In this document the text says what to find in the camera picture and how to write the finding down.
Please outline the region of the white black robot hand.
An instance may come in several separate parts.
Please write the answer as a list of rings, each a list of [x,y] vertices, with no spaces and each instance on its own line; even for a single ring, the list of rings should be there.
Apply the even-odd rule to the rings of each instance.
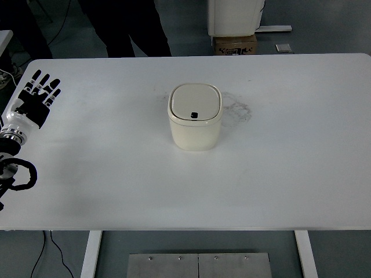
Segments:
[[[26,138],[45,123],[50,107],[61,93],[60,79],[36,70],[6,112],[1,135]]]

